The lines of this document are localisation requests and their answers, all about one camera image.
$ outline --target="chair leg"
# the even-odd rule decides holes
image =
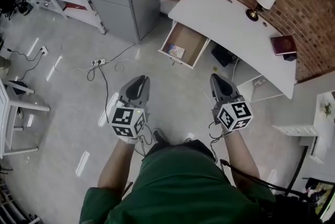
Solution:
[[[33,152],[33,151],[38,151],[38,147],[25,148],[25,149],[19,149],[19,150],[9,150],[7,152],[4,152],[4,156],[5,155],[19,154],[19,153]]]
[[[2,80],[2,82],[3,82],[4,84],[10,85],[10,86],[13,87],[13,88],[16,88],[16,89],[25,91],[27,95],[35,93],[35,90],[33,90],[33,89],[30,89],[30,88],[27,88],[27,87],[24,87],[24,86],[21,86],[21,85],[12,83],[12,82],[7,81],[7,80]]]
[[[10,104],[12,106],[21,107],[21,108],[50,111],[50,107],[49,106],[36,105],[36,104],[32,104],[32,103],[25,102],[25,101],[11,100]]]

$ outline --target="table lamp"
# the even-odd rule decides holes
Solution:
[[[276,0],[256,0],[256,1],[258,4],[254,10],[248,9],[247,11],[245,11],[247,17],[252,21],[258,20],[257,12],[262,12],[263,11],[262,8],[270,9]]]

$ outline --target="open drawer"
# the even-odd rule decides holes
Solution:
[[[174,21],[172,29],[159,51],[170,57],[173,61],[193,69],[209,42],[209,38]],[[185,49],[180,59],[169,54],[171,44]]]

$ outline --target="white chair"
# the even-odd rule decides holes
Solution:
[[[29,102],[20,101],[14,89],[25,91],[26,94],[33,94],[35,91],[15,83],[0,79],[0,158],[5,155],[38,151],[38,147],[12,150],[14,131],[22,131],[23,127],[14,127],[17,108],[28,108],[43,111],[50,111],[48,106],[40,106]]]

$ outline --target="green shirt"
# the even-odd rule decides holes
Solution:
[[[261,217],[261,199],[274,196],[257,184],[242,193],[212,159],[174,147],[144,159],[132,192],[121,202],[110,190],[90,188],[80,224],[253,223]]]

